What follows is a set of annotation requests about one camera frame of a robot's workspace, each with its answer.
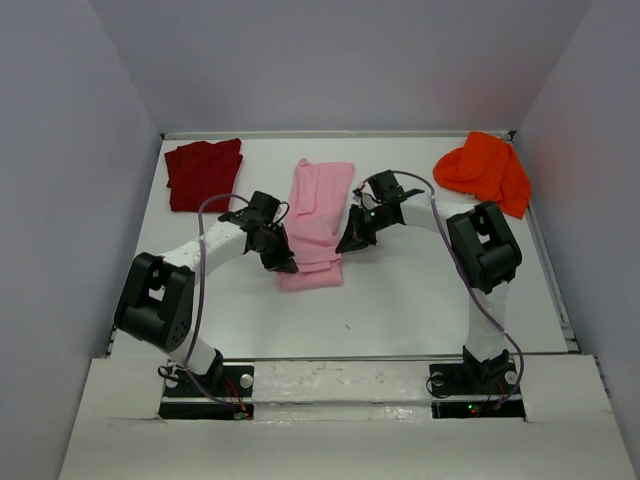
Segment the dark red folded t shirt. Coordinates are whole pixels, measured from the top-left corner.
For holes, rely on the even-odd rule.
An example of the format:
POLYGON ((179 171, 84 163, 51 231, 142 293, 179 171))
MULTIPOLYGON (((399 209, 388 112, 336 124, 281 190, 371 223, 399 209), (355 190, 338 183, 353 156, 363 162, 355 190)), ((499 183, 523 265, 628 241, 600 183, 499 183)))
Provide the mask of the dark red folded t shirt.
MULTIPOLYGON (((241 140, 235 138, 193 142, 165 153, 171 210, 195 213, 208 198, 231 194, 243 161, 241 147, 241 140)), ((208 204, 204 212, 223 213, 229 203, 225 196, 208 204)))

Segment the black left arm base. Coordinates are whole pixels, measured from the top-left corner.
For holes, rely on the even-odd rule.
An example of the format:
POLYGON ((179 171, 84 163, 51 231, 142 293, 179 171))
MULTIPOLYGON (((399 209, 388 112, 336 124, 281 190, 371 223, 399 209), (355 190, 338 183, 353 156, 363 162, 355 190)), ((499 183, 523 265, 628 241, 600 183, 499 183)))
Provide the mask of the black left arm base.
POLYGON ((167 361, 157 369, 163 380, 158 415, 165 420, 252 420, 254 371, 253 364, 226 363, 221 354, 204 375, 167 361))

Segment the aluminium table front rail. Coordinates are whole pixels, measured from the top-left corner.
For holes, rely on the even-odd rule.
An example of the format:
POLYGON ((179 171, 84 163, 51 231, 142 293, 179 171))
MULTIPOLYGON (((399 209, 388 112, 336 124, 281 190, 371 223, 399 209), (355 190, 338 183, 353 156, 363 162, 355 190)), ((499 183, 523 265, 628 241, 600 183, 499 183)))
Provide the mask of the aluminium table front rail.
POLYGON ((224 357, 225 363, 240 362, 268 362, 268 361, 331 361, 331 362, 350 362, 350 361, 427 361, 427 362, 456 362, 461 361, 461 354, 443 354, 443 355, 387 355, 387 356, 329 356, 329 357, 224 357))

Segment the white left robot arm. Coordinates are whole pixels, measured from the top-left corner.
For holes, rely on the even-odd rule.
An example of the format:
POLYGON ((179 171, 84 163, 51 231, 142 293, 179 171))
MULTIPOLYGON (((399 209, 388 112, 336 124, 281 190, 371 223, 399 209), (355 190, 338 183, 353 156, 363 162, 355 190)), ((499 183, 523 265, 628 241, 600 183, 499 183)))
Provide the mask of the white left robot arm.
POLYGON ((204 379, 223 371, 223 357, 200 336, 206 277, 254 252, 268 272, 294 274, 294 260, 279 213, 285 203, 256 191, 209 229, 199 219, 195 239, 161 255, 134 257, 114 314, 117 329, 156 347, 186 373, 204 379))

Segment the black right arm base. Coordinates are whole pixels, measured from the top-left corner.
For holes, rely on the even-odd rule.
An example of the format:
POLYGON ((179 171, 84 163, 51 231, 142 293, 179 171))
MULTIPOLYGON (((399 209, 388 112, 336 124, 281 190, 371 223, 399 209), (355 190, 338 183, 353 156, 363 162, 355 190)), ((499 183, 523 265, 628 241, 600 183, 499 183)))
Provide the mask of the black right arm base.
POLYGON ((524 420, 526 414, 518 378, 515 363, 506 349, 497 357, 480 362, 464 348, 460 362, 429 366, 425 387, 432 397, 432 416, 437 420, 524 420))

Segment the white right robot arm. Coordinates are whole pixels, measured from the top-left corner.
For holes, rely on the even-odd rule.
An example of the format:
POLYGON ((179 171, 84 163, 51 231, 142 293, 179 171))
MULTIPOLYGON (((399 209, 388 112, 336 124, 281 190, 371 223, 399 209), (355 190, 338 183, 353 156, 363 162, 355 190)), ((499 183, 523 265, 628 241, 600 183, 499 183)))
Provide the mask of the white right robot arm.
POLYGON ((369 176, 353 194, 336 252, 373 246, 380 231, 395 225, 439 234, 469 294, 463 354, 479 364, 504 356, 515 344, 506 329, 506 298, 522 252, 497 203, 439 200, 429 181, 399 170, 369 176))

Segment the pink t shirt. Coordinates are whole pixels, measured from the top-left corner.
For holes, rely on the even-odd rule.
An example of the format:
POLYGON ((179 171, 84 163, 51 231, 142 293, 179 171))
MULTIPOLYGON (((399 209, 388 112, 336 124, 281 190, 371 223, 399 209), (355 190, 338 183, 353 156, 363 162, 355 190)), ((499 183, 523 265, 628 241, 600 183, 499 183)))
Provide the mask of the pink t shirt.
POLYGON ((284 219, 298 271, 281 273, 283 291, 339 287, 342 256, 336 252, 339 227, 355 173, 349 162, 311 163, 301 159, 293 175, 284 219))

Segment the orange t shirt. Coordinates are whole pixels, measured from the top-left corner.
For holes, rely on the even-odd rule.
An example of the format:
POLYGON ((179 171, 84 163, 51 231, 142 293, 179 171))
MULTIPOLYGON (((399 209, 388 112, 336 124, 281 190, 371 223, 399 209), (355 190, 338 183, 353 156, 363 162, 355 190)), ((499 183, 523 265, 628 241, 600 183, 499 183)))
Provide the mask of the orange t shirt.
POLYGON ((532 194, 515 149, 480 131, 470 132, 462 147, 445 154, 433 168, 433 177, 441 187, 495 202, 517 219, 524 218, 532 194))

